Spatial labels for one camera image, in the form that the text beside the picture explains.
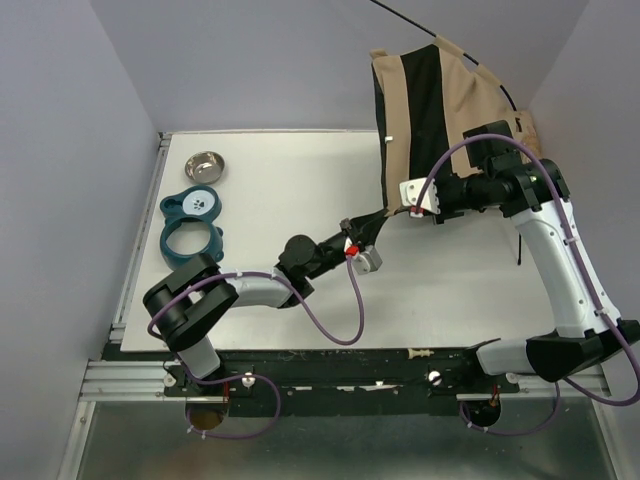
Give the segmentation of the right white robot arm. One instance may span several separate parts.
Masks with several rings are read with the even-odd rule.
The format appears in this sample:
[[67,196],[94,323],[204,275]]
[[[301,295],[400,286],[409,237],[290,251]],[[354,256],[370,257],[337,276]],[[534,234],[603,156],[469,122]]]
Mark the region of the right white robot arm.
[[508,372],[555,382],[628,352],[639,340],[639,323],[623,319],[597,278],[559,167],[548,159],[523,162],[504,121],[464,132],[461,145],[480,171],[437,182],[442,216],[498,207],[531,253],[554,321],[547,334],[479,347],[460,367],[462,384],[480,392]]

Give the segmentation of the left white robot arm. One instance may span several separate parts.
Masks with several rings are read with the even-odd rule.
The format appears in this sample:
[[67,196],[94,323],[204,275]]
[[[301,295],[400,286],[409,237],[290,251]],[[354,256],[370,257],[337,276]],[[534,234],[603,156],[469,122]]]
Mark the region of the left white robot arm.
[[[147,333],[182,362],[188,384],[201,395],[212,394],[221,385],[222,360],[208,334],[232,308],[300,305],[326,338],[337,345],[352,345],[364,332],[364,303],[355,275],[372,273],[381,266],[375,242],[389,216],[388,210],[381,209],[344,219],[340,231],[320,243],[296,235],[287,241],[269,271],[223,273],[212,255],[197,254],[143,296],[151,317]],[[330,334],[305,302],[314,292],[311,281],[341,264],[347,267],[359,311],[358,330],[350,340]]]

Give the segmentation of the steel pet bowl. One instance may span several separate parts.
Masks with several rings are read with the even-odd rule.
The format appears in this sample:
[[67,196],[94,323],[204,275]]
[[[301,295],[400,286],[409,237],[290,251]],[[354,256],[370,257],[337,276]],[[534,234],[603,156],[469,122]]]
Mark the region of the steel pet bowl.
[[221,179],[225,166],[225,160],[219,153],[202,151],[186,161],[184,171],[194,184],[211,185]]

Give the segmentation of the pink patterned pillow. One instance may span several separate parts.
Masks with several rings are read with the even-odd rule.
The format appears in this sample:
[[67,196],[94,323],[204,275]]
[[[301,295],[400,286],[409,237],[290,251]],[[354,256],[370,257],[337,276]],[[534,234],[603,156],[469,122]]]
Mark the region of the pink patterned pillow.
[[538,159],[544,157],[540,139],[535,128],[535,122],[527,110],[518,110],[515,112],[516,131],[514,138],[526,146]]

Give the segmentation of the white chess piece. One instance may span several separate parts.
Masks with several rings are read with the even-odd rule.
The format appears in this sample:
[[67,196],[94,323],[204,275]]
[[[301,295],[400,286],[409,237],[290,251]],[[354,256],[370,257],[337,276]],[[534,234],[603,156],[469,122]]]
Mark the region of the white chess piece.
[[407,350],[408,359],[412,360],[415,358],[425,358],[430,357],[434,354],[434,351],[431,349],[413,349],[409,348]]

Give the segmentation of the teal bowl stand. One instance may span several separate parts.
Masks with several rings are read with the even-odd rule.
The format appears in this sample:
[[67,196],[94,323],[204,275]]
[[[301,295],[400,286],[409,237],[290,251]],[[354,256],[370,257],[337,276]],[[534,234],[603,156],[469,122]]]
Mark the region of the teal bowl stand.
[[223,230],[214,224],[222,210],[217,192],[197,185],[164,197],[159,204],[164,227],[159,249],[166,265],[176,270],[196,254],[224,258]]

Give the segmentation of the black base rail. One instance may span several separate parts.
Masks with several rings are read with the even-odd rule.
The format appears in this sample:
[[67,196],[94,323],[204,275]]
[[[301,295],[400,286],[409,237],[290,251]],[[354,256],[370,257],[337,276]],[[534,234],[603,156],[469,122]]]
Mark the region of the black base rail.
[[431,349],[408,359],[403,349],[221,350],[222,366],[205,385],[179,365],[166,369],[164,393],[209,400],[235,417],[453,416],[469,398],[488,409],[518,392],[506,376],[485,374],[474,348]]

